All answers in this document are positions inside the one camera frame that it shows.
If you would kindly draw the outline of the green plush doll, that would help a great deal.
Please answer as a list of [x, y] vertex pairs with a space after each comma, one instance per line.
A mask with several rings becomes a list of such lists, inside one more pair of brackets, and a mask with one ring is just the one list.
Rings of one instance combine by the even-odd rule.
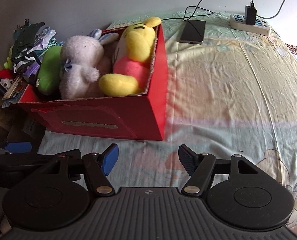
[[44, 95], [50, 95], [59, 87], [61, 81], [61, 46], [49, 48], [42, 59], [42, 64], [36, 79], [36, 88]]

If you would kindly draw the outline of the yellow tiger plush toy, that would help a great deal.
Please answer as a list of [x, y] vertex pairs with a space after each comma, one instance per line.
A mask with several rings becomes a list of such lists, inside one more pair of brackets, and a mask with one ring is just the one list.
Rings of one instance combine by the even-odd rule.
[[113, 72], [102, 76], [99, 87], [106, 96], [128, 96], [143, 93], [150, 76], [159, 17], [129, 25], [117, 43]]

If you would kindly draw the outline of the white bunny plush toy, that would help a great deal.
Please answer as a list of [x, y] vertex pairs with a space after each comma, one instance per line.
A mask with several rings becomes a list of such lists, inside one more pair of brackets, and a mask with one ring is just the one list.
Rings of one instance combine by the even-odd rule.
[[89, 36], [68, 38], [61, 48], [59, 91], [61, 99], [102, 98], [100, 78], [110, 72], [111, 61], [104, 46], [117, 40], [118, 33], [103, 34], [95, 29]]

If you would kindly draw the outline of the red cardboard box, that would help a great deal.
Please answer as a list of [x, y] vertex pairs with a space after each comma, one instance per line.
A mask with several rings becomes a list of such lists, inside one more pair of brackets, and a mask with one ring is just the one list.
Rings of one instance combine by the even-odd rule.
[[168, 62], [163, 28], [155, 28], [157, 41], [147, 91], [141, 95], [45, 101], [28, 85], [18, 106], [48, 130], [57, 133], [131, 140], [164, 137]]

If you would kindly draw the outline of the green cartoon bed sheet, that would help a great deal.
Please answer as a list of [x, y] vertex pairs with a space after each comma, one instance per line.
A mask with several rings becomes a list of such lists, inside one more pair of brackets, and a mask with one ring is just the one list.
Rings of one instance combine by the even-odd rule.
[[182, 187], [181, 144], [220, 159], [241, 154], [293, 195], [288, 226], [297, 225], [297, 61], [277, 33], [234, 30], [229, 14], [205, 17], [201, 45], [179, 42], [182, 12], [164, 14], [168, 59], [162, 141], [118, 140], [109, 175], [121, 186]]

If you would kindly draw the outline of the black smartphone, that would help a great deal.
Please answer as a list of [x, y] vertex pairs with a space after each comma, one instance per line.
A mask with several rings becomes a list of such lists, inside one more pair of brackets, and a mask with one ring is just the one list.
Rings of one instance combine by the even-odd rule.
[[182, 31], [180, 42], [189, 44], [202, 44], [204, 41], [205, 29], [206, 21], [187, 21]]

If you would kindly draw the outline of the black charger adapter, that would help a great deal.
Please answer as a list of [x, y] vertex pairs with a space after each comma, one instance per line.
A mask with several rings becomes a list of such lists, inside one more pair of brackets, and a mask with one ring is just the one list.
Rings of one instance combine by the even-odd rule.
[[254, 7], [254, 3], [251, 2], [250, 5], [245, 6], [245, 24], [255, 25], [257, 18], [257, 10]]

